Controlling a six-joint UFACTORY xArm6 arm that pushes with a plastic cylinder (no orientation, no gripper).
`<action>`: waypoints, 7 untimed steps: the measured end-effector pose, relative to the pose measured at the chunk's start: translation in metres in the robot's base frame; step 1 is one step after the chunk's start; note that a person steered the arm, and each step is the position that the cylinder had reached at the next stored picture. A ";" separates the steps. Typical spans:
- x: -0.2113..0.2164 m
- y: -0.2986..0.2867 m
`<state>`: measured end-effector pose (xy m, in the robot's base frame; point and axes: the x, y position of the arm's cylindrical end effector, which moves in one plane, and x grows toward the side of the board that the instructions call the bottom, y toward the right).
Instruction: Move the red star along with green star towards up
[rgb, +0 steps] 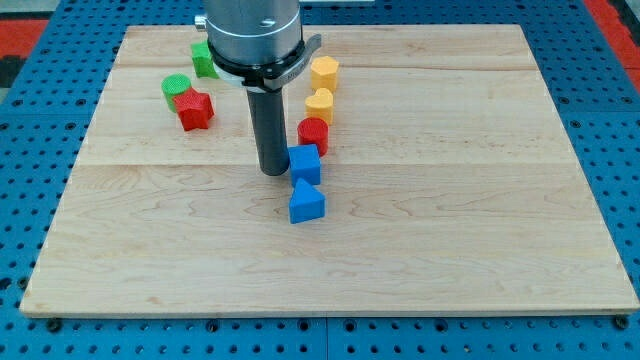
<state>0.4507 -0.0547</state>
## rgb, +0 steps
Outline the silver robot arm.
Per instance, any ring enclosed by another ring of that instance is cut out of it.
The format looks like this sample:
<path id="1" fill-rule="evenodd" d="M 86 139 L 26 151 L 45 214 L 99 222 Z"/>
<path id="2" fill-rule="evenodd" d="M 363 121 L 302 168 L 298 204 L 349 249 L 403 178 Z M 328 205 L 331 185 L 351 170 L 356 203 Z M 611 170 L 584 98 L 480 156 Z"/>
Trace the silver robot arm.
<path id="1" fill-rule="evenodd" d="M 218 77 L 256 93 L 276 92 L 298 77 L 322 46 L 303 37 L 298 0 L 203 0 L 195 28 L 207 34 Z"/>

